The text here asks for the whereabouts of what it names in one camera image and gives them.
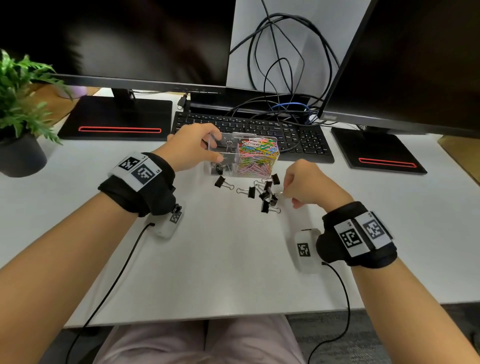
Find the forearm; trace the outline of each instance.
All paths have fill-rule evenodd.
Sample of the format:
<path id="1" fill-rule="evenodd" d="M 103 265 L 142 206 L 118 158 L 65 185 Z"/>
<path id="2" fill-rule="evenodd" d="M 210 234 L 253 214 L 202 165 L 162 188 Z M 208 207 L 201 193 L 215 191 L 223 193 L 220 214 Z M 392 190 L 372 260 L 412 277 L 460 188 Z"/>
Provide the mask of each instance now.
<path id="1" fill-rule="evenodd" d="M 400 259 L 381 269 L 353 267 L 352 272 L 394 363 L 480 363 L 450 316 Z"/>
<path id="2" fill-rule="evenodd" d="M 0 363 L 38 362 L 136 218 L 99 193 L 0 270 Z"/>

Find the monitor stand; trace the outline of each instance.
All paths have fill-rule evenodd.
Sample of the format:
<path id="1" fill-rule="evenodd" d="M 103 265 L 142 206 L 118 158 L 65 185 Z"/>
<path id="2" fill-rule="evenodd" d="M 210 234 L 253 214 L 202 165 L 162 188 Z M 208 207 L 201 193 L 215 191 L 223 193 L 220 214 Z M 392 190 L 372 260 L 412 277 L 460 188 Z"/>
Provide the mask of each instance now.
<path id="1" fill-rule="evenodd" d="M 82 96 L 59 131 L 60 139 L 165 141 L 172 102 L 135 98 L 113 88 L 113 97 Z"/>
<path id="2" fill-rule="evenodd" d="M 425 168 L 388 129 L 361 131 L 332 128 L 332 134 L 353 169 L 427 174 Z"/>

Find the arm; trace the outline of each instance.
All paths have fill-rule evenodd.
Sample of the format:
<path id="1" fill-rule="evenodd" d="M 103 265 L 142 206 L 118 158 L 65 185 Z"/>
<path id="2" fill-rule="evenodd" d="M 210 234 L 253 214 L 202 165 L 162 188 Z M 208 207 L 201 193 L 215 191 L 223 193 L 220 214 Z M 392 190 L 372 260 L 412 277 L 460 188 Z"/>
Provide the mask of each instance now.
<path id="1" fill-rule="evenodd" d="M 216 161 L 201 147 L 209 133 L 221 138 L 184 126 L 154 153 L 175 171 Z M 99 193 L 0 269 L 0 363 L 38 363 L 136 218 Z"/>
<path id="2" fill-rule="evenodd" d="M 353 201 L 316 164 L 305 160 L 289 167 L 284 187 L 284 195 L 292 198 L 294 208 L 317 204 L 330 212 Z M 352 273 L 373 326 L 394 363 L 480 363 L 450 316 L 400 259 L 381 269 L 352 267 Z"/>

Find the white wall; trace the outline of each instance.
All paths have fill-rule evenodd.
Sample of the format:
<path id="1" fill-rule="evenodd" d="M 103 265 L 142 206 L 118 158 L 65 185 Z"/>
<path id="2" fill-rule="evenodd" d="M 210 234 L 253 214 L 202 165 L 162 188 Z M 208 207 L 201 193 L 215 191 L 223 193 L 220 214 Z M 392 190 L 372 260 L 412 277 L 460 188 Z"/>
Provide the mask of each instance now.
<path id="1" fill-rule="evenodd" d="M 265 3 L 270 14 L 285 12 L 301 15 L 311 20 L 328 40 L 341 62 L 370 0 L 265 0 Z M 257 25 L 264 17 L 265 12 L 260 0 L 237 0 L 232 47 L 255 31 Z M 314 95 L 321 94 L 328 78 L 328 66 L 320 40 L 309 29 L 293 20 L 285 20 L 277 24 L 305 58 L 305 71 L 298 92 Z M 277 29 L 275 30 L 275 36 L 280 56 L 287 57 L 292 65 L 295 84 L 300 75 L 300 58 Z M 248 44 L 249 42 L 246 42 L 230 56 L 227 79 L 227 86 L 229 87 L 252 88 L 247 74 Z M 264 31 L 260 39 L 258 59 L 264 73 L 276 61 L 275 48 L 270 31 Z M 284 70 L 289 81 L 288 67 L 284 67 Z M 252 73 L 257 87 L 262 89 L 264 77 L 258 72 L 253 58 Z M 287 92 L 287 87 L 278 67 L 275 67 L 268 77 L 279 92 Z M 273 91 L 273 88 L 268 83 L 266 89 Z"/>

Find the red stripe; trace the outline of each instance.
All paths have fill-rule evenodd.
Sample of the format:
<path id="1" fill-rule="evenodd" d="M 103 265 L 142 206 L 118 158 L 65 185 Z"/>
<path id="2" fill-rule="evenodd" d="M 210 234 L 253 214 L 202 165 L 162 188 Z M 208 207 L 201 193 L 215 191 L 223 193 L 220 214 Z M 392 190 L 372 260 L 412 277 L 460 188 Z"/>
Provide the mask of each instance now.
<path id="1" fill-rule="evenodd" d="M 160 128 L 129 128 L 122 126 L 81 126 L 79 132 L 87 133 L 156 133 L 162 132 Z"/>
<path id="2" fill-rule="evenodd" d="M 400 161 L 397 161 L 397 160 L 359 158 L 359 161 L 360 161 L 360 163 L 379 164 L 379 165 L 382 165 L 382 166 L 405 167 L 405 168 L 417 168 L 418 167 L 415 163 L 400 162 Z"/>

